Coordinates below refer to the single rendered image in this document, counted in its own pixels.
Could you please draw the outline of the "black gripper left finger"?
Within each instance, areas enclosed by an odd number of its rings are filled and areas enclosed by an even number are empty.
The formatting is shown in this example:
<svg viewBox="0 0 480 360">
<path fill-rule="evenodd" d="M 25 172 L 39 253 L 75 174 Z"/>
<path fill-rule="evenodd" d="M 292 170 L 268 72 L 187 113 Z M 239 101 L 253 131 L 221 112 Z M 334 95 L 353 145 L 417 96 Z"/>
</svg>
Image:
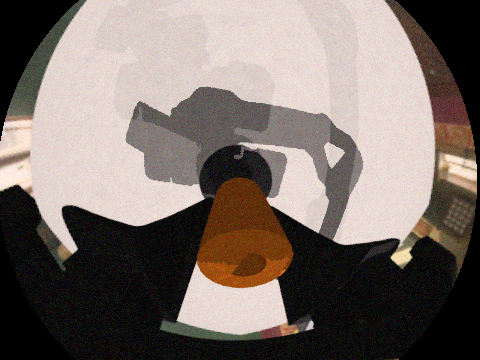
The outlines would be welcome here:
<svg viewBox="0 0 480 360">
<path fill-rule="evenodd" d="M 143 227 L 71 204 L 64 205 L 61 216 L 76 248 L 139 277 L 163 320 L 176 324 L 212 203 L 208 197 Z"/>
</svg>

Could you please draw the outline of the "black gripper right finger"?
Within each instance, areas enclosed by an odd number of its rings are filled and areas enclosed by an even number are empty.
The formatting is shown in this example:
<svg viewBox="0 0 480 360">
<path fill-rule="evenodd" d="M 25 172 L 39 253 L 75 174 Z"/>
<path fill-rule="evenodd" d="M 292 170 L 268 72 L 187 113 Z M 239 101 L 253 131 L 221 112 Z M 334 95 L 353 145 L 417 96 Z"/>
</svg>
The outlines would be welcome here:
<svg viewBox="0 0 480 360">
<path fill-rule="evenodd" d="M 277 277 L 288 325 L 312 320 L 313 311 L 323 307 L 365 265 L 393 256 L 399 239 L 339 244 L 305 227 L 271 205 L 292 245 L 292 263 Z"/>
</svg>

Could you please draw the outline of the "orange knob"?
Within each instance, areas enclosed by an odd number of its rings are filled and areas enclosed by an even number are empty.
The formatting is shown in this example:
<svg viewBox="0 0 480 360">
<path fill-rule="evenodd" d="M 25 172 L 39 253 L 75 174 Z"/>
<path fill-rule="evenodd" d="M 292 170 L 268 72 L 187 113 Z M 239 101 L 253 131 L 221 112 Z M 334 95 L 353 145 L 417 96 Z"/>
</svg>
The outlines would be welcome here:
<svg viewBox="0 0 480 360">
<path fill-rule="evenodd" d="M 213 283 L 253 288 L 283 275 L 292 245 L 259 184 L 233 177 L 217 188 L 197 265 Z"/>
</svg>

